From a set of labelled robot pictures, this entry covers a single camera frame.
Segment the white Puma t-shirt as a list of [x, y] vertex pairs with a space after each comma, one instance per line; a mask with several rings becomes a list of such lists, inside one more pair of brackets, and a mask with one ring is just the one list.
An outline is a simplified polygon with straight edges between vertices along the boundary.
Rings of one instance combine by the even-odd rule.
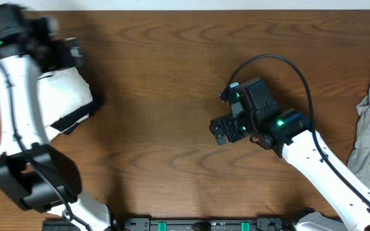
[[89, 84], [75, 67], [42, 74], [37, 90], [45, 127], [93, 100]]

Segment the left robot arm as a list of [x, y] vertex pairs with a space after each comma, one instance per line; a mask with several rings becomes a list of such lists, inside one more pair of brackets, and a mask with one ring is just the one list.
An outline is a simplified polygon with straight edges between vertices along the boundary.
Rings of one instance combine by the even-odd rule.
[[114, 230], [108, 206], [82, 188], [76, 164], [51, 145], [101, 105], [78, 73], [75, 38], [52, 17], [0, 5], [0, 189], [22, 210], [60, 216], [80, 230]]

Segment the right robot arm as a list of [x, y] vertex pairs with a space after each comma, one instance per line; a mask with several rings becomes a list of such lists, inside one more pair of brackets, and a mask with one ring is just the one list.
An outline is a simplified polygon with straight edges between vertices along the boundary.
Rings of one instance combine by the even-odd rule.
[[242, 110], [211, 120], [218, 144], [245, 137], [273, 150], [302, 173], [339, 215], [346, 230], [370, 230], [370, 189], [327, 147], [311, 123], [296, 110]]

